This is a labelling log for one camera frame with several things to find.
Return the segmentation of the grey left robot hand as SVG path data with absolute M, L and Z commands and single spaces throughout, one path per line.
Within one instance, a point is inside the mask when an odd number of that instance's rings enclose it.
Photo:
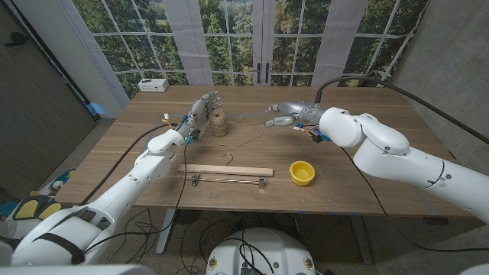
M 202 95 L 192 104 L 176 128 L 176 131 L 183 137 L 184 143 L 198 139 L 201 130 L 207 125 L 211 113 L 221 106 L 220 99 L 217 91 L 211 91 Z

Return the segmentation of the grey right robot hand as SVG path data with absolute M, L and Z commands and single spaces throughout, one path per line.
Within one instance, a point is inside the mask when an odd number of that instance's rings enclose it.
M 303 125 L 317 125 L 325 109 L 311 102 L 281 102 L 269 106 L 266 113 L 280 113 L 281 116 L 264 122 L 262 128 L 287 127 L 296 122 Z

